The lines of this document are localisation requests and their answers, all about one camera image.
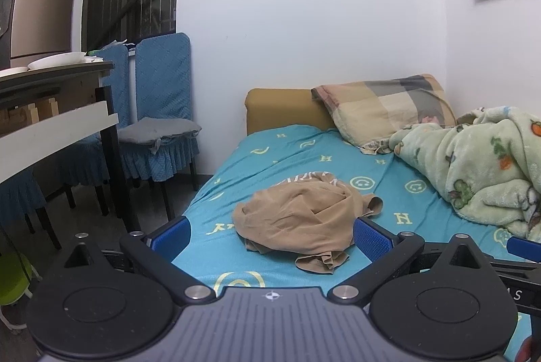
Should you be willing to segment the white plate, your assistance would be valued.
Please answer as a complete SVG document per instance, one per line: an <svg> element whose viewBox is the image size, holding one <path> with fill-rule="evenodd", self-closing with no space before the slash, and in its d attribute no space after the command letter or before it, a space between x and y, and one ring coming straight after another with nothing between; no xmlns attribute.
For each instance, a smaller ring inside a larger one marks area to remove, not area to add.
<svg viewBox="0 0 541 362"><path fill-rule="evenodd" d="M65 65L79 65L85 63L84 52L59 53L39 60L33 61L27 65L29 71L49 69Z"/></svg>

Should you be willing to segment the mustard yellow headboard cushion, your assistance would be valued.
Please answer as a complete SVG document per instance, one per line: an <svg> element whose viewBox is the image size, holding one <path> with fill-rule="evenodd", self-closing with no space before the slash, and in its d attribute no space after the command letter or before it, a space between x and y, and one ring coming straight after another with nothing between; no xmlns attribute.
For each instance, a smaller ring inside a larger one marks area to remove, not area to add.
<svg viewBox="0 0 541 362"><path fill-rule="evenodd" d="M309 125L336 128L325 105L310 89L253 88L245 98L247 135L272 128Z"/></svg>

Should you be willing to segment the wooden dining table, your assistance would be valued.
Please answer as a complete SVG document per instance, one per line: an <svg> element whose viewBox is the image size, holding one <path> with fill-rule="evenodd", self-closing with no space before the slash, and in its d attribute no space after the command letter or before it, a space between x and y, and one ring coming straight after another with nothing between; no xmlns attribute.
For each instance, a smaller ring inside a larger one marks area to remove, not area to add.
<svg viewBox="0 0 541 362"><path fill-rule="evenodd" d="M27 124L1 132L1 180L96 133L102 150L114 210L128 231L140 229L124 175L117 138L118 115L111 87L103 83L110 62L64 65L8 75L1 79L1 109L23 110Z"/></svg>

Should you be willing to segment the green cartoon fleece blanket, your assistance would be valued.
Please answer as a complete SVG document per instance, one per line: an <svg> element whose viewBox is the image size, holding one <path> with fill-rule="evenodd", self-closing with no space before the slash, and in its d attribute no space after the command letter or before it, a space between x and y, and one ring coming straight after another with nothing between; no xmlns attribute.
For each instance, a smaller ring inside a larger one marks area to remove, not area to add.
<svg viewBox="0 0 541 362"><path fill-rule="evenodd" d="M394 154L462 218L540 241L540 119L515 106L474 109L454 127L395 132Z"/></svg>

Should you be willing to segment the tan t-shirt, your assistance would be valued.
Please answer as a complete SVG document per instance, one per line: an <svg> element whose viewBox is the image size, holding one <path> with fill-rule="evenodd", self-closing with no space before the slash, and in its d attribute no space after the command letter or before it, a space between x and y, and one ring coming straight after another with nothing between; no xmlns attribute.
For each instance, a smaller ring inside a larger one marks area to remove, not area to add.
<svg viewBox="0 0 541 362"><path fill-rule="evenodd" d="M349 259L355 220L382 208L380 197L330 172L306 172L257 191L236 206L232 220L246 249L295 254L298 269L332 274Z"/></svg>

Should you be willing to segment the grey seat cushion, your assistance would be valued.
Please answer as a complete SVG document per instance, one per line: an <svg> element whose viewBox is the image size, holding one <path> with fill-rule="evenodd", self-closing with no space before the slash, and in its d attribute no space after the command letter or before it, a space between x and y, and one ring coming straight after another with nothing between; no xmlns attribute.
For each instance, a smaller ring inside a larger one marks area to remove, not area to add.
<svg viewBox="0 0 541 362"><path fill-rule="evenodd" d="M189 119L154 119L144 117L138 122L117 131L121 143L149 147L156 153L162 141L176 137L196 137L201 127Z"/></svg>

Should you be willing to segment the champagne refrigerator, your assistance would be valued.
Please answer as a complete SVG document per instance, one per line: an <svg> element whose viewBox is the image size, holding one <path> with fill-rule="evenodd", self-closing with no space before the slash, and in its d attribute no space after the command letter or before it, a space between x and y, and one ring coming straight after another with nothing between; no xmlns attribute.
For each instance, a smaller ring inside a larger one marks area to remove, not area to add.
<svg viewBox="0 0 541 362"><path fill-rule="evenodd" d="M1 67L72 49L73 0L1 0Z"/></svg>

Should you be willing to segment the blue covered chair front left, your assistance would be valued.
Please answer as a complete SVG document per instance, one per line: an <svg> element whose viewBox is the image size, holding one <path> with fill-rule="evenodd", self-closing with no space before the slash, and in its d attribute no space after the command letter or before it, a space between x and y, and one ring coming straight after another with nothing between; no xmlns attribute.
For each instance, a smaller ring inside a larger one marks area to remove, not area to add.
<svg viewBox="0 0 541 362"><path fill-rule="evenodd" d="M46 210L46 200L40 186L28 167L1 183L1 227L8 227L18 219L26 220L35 213L40 225L49 235L56 250L62 248Z"/></svg>

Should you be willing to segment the green stool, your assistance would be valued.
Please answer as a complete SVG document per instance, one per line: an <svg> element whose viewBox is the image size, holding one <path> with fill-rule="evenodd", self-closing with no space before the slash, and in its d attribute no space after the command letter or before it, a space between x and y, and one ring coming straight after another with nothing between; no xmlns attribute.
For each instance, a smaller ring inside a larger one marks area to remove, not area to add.
<svg viewBox="0 0 541 362"><path fill-rule="evenodd" d="M42 278L37 269L23 254L9 252L1 256L1 279L0 279L0 306L16 304L21 298L31 299L31 283L41 281Z"/></svg>

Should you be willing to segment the blue covered chair near wall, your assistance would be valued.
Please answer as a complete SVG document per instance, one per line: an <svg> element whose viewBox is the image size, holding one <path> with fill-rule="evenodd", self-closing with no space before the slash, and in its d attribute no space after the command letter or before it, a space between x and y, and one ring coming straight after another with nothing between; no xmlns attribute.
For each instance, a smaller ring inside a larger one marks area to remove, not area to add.
<svg viewBox="0 0 541 362"><path fill-rule="evenodd" d="M189 37L178 32L144 39L136 45L135 57L136 122L144 117L193 121ZM158 184L169 220L174 219L175 214L167 193L167 181L189 169L193 189L198 188L196 137L162 141L156 153L147 146L119 142L126 177Z"/></svg>

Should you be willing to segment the plaid beige pillow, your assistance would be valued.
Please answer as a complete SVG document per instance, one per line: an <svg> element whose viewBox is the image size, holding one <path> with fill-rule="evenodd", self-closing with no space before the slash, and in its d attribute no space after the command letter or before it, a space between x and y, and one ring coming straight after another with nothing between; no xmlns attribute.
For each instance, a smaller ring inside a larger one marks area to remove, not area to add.
<svg viewBox="0 0 541 362"><path fill-rule="evenodd" d="M311 90L342 138L364 154L386 154L390 137L415 124L456 125L445 91L433 75L321 85Z"/></svg>

